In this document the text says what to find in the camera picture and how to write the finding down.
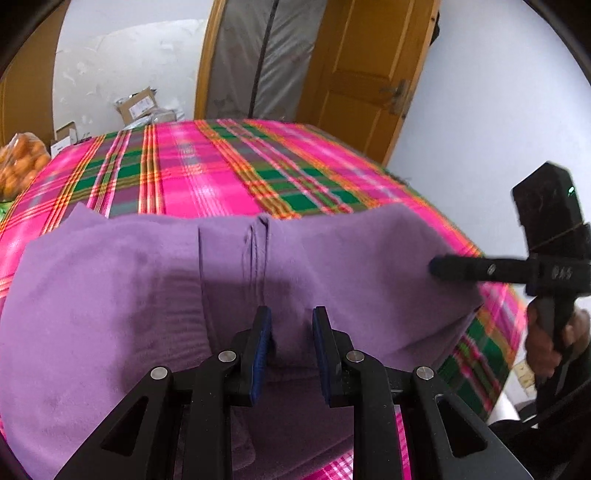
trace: metal screw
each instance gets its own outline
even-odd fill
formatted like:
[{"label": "metal screw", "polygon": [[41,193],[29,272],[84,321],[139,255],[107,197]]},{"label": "metal screw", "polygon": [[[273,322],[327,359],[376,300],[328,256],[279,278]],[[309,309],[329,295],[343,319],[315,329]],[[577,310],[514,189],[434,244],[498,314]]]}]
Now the metal screw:
[{"label": "metal screw", "polygon": [[435,376],[435,373],[429,367],[418,367],[417,376],[423,380],[431,380]]},{"label": "metal screw", "polygon": [[236,359],[236,353],[232,352],[231,350],[224,350],[217,356],[217,359],[220,360],[220,362],[227,364],[228,362],[233,362]]},{"label": "metal screw", "polygon": [[362,362],[364,359],[365,355],[363,354],[363,352],[360,352],[359,350],[351,350],[349,353],[347,353],[347,360],[349,362],[358,364],[359,362]]},{"label": "metal screw", "polygon": [[164,367],[156,367],[150,372],[150,376],[154,380],[162,380],[166,377],[166,375],[168,375],[168,370],[166,370]]}]

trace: purple blanket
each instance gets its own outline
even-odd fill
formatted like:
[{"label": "purple blanket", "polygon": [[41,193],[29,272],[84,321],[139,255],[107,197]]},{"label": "purple blanket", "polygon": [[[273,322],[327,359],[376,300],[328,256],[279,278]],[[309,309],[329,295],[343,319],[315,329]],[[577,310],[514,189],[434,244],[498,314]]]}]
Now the purple blanket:
[{"label": "purple blanket", "polygon": [[352,448],[323,401],[311,311],[385,365],[437,367],[480,305],[440,283],[449,248],[403,205],[278,221],[107,220],[78,205],[30,243],[0,319],[0,414],[34,480],[68,458],[154,365],[194,367],[272,310],[277,354],[255,408],[232,411],[235,478],[301,478]]}]

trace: blue gripper pad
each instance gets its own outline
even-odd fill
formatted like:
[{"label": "blue gripper pad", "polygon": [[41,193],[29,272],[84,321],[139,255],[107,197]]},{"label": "blue gripper pad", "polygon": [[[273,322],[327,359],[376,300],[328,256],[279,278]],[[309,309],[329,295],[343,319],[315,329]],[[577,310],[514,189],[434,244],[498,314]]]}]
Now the blue gripper pad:
[{"label": "blue gripper pad", "polygon": [[258,308],[251,334],[258,335],[256,350],[252,360],[252,382],[250,391],[251,403],[254,405],[261,395],[265,366],[267,364],[267,353],[271,343],[271,309],[267,307]]},{"label": "blue gripper pad", "polygon": [[318,363],[318,370],[320,373],[320,387],[322,388],[322,395],[327,404],[330,404],[330,372],[329,361],[324,348],[325,342],[321,327],[322,320],[319,319],[318,309],[312,312],[312,333],[314,335],[314,349],[316,350],[316,361]]}]

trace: white wall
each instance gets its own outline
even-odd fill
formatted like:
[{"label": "white wall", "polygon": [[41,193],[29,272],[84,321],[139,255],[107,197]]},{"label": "white wall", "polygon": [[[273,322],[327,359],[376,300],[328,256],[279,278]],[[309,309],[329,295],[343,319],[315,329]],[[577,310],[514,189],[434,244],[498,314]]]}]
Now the white wall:
[{"label": "white wall", "polygon": [[56,128],[79,136],[123,128],[114,102],[156,88],[164,108],[193,118],[197,71],[212,0],[72,0],[53,85]]},{"label": "white wall", "polygon": [[213,0],[72,0],[58,50],[93,37],[156,22],[209,18]]},{"label": "white wall", "polygon": [[577,63],[522,0],[443,0],[388,168],[488,255],[526,255],[511,189],[545,161],[570,169],[591,220],[591,86]]}]

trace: mesh bag of oranges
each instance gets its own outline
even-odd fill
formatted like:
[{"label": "mesh bag of oranges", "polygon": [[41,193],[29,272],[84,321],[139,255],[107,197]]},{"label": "mesh bag of oranges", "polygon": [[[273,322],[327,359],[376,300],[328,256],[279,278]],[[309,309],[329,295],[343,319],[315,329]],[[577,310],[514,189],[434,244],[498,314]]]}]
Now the mesh bag of oranges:
[{"label": "mesh bag of oranges", "polygon": [[11,202],[35,180],[51,157],[33,134],[16,134],[0,148],[0,202]]}]

